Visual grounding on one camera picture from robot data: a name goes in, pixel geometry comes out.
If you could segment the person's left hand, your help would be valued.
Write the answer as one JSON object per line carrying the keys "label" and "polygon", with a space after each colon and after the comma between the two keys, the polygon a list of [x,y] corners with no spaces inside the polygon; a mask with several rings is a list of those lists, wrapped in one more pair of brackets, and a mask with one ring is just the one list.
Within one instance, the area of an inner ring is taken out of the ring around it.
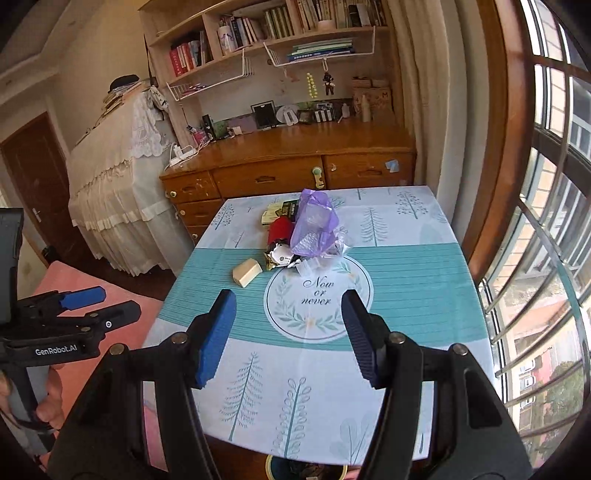
{"label": "person's left hand", "polygon": [[[48,370],[48,377],[46,382],[47,394],[45,398],[38,404],[36,414],[42,422],[49,423],[54,429],[60,430],[65,421],[65,416],[62,408],[62,381],[59,376],[59,370],[63,368],[63,364],[52,365]],[[1,373],[1,411],[2,414],[13,424],[16,424],[15,417],[11,413],[8,398],[11,394],[12,387],[9,379],[4,373]]]}

